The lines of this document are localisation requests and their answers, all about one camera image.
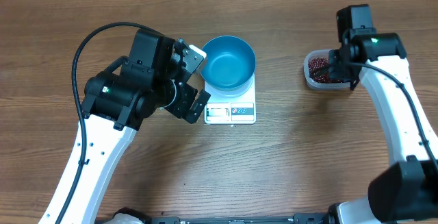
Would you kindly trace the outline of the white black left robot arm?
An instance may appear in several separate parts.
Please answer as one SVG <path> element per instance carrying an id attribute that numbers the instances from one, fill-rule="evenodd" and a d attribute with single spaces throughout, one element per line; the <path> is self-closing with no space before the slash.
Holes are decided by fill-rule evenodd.
<path id="1" fill-rule="evenodd" d="M 144 119 L 165 109 L 195 123 L 208 92 L 188 85 L 207 54 L 183 39 L 139 29 L 128 56 L 91 77 L 66 168 L 41 223 L 93 223 L 114 170 Z"/>

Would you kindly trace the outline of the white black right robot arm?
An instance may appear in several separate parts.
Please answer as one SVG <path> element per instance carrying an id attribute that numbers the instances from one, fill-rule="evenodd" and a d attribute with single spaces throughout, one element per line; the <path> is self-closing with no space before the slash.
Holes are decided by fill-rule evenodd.
<path id="1" fill-rule="evenodd" d="M 399 223 L 437 217 L 437 135 L 416 95 L 407 52 L 396 33 L 380 34 L 369 5 L 337 12 L 339 49 L 312 51 L 304 61 L 308 87 L 354 90 L 373 100 L 389 152 L 389 168 L 365 197 L 335 203 L 316 223 Z"/>

